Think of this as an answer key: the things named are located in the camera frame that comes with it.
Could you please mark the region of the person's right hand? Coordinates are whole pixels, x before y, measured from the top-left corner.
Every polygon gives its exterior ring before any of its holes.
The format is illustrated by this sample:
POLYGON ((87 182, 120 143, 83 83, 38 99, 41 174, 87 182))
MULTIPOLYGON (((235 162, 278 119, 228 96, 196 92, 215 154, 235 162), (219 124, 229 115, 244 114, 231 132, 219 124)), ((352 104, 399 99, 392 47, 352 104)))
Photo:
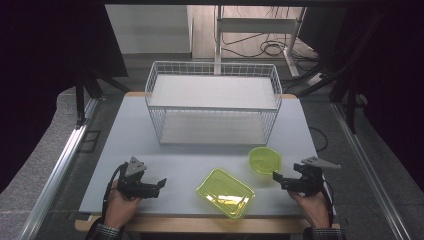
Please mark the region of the person's right hand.
POLYGON ((297 192, 288 192, 289 196, 300 206, 306 220, 312 228, 330 228, 330 217, 325 197, 321 192, 313 196, 302 196, 297 192))

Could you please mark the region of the white power strip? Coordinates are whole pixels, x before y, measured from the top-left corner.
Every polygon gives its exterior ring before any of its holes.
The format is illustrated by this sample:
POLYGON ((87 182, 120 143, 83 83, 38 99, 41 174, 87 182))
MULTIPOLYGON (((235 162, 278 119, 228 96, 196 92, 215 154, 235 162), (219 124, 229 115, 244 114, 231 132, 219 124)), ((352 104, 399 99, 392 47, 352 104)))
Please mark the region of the white power strip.
POLYGON ((307 84, 309 86, 313 86, 324 78, 325 78, 325 75, 323 73, 317 73, 307 81, 307 84))

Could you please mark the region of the aluminium rail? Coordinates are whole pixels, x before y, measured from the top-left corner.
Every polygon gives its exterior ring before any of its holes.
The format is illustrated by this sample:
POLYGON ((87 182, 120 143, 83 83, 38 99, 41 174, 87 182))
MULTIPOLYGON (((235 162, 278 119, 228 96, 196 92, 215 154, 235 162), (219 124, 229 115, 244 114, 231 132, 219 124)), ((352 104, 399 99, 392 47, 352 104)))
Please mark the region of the aluminium rail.
POLYGON ((30 212, 18 240, 34 240, 41 225, 44 221, 48 210, 59 190, 59 187, 64 179, 71 160, 76 153, 77 147, 80 144, 86 130, 88 122, 95 110, 98 101, 89 99, 83 108, 83 113, 87 116, 87 120, 79 127, 75 127, 72 131, 68 141, 61 152, 61 155, 56 162, 43 190, 41 191, 32 211, 30 212))
POLYGON ((370 185, 370 188, 376 198, 376 201, 382 210, 386 221, 394 234, 396 240, 412 240, 403 219, 401 218, 395 204, 386 192, 381 180, 377 176, 368 155, 366 154, 357 134, 348 126, 347 115, 343 111, 343 106, 338 103, 331 103, 331 108, 344 132, 349 145, 360 165, 364 176, 370 185))

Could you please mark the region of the white metal desk frame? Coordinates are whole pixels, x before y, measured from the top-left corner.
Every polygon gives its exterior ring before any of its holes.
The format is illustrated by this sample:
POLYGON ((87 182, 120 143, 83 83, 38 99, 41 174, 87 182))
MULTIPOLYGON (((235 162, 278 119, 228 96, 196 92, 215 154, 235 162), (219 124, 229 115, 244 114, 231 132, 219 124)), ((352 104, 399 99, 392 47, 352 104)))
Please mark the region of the white metal desk frame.
POLYGON ((217 5, 215 16, 215 52, 214 61, 220 63, 222 59, 222 34, 223 33, 254 33, 254 34, 288 34, 289 41, 283 47, 283 56, 292 77, 299 77, 293 53, 294 45, 300 31, 306 7, 301 7, 295 18, 245 18, 224 17, 224 7, 217 5))

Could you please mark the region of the green round plastic bowl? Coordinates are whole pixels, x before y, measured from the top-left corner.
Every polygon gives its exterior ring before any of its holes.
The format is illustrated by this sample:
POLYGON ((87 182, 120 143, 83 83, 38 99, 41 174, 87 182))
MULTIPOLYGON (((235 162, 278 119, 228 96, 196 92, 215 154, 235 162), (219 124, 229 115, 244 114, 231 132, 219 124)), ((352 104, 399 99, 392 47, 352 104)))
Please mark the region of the green round plastic bowl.
POLYGON ((281 169, 282 156, 269 147, 255 147, 249 154, 250 167, 259 174, 271 175, 281 169))

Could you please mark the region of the dark curtain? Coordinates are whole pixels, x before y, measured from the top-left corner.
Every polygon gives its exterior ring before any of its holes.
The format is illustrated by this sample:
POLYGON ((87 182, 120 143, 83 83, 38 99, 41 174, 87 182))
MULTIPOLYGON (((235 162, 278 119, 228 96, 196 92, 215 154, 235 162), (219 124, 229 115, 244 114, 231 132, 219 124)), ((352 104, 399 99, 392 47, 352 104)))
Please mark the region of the dark curtain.
POLYGON ((85 76, 127 70, 108 0, 0 0, 0 193, 56 112, 58 95, 85 76))
MULTIPOLYGON (((387 12, 355 69, 370 124, 424 191, 424 0, 385 0, 387 12)), ((336 71, 374 10, 309 7, 299 38, 336 71)))

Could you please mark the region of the black metal stand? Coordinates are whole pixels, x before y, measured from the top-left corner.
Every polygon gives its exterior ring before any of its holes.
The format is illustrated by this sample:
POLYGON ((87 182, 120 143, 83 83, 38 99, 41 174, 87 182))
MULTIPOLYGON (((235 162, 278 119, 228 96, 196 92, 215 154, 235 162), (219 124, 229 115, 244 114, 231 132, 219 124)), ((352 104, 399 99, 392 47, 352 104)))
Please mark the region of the black metal stand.
POLYGON ((76 110, 77 110, 77 122, 76 128, 81 128, 88 117, 88 112, 85 110, 85 93, 88 93, 91 99, 98 100, 102 97, 103 92, 98 83, 98 79, 106 82, 112 87, 120 90, 123 93, 131 91, 130 88, 126 87, 122 83, 108 76, 106 73, 100 70, 89 69, 82 73, 80 79, 76 82, 76 110))
POLYGON ((369 23, 365 26, 363 33, 360 35, 359 42, 353 49, 352 54, 348 57, 346 64, 337 72, 324 78, 317 84, 308 87, 305 90, 296 93, 297 97, 307 96, 332 82, 336 82, 329 94, 331 102, 340 102, 343 96, 347 96, 347 113, 345 122, 348 129, 355 134, 355 109, 356 109, 356 94, 357 94, 357 68, 358 61, 363 55, 369 40, 374 35, 381 19, 378 16, 373 16, 369 23))

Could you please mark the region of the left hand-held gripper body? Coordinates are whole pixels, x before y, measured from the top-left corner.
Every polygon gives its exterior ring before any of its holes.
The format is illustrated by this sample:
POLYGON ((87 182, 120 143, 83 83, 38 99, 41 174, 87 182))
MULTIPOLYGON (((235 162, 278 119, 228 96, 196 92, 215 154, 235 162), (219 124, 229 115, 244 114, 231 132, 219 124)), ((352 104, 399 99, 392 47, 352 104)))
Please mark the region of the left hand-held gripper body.
POLYGON ((124 162, 118 167, 119 177, 117 189, 126 198, 146 199, 147 193, 152 190, 160 190, 157 184, 143 183, 143 177, 147 166, 132 156, 129 162, 124 162))

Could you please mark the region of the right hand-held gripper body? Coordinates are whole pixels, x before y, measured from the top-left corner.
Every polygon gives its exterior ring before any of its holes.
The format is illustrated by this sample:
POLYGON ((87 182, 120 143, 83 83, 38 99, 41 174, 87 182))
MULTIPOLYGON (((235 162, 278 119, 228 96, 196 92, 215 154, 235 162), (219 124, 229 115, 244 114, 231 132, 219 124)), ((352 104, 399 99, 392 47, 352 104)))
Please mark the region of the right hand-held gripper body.
POLYGON ((340 164, 331 163, 319 157, 312 156, 295 163, 293 169, 301 174, 296 180, 293 192, 304 193, 307 196, 315 195, 323 188, 323 168, 340 169, 340 164))

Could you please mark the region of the green rectangular plastic tray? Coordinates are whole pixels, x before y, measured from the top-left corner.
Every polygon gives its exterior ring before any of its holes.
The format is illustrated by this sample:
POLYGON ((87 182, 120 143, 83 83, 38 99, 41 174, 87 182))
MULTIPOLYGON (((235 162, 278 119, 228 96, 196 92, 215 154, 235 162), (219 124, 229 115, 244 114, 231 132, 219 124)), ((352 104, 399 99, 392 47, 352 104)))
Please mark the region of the green rectangular plastic tray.
POLYGON ((230 219, 243 218, 255 197, 250 187, 221 168, 213 169, 196 193, 230 219))

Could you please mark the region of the person's left hand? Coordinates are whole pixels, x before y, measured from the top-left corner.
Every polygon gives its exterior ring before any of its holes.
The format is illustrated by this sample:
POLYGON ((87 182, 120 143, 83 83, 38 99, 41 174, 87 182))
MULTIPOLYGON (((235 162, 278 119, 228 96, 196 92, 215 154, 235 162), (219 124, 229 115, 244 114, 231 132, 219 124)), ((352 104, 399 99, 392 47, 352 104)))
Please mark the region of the person's left hand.
POLYGON ((140 198, 126 198, 117 189, 117 181, 110 189, 104 224, 108 227, 121 229, 135 215, 141 203, 140 198))

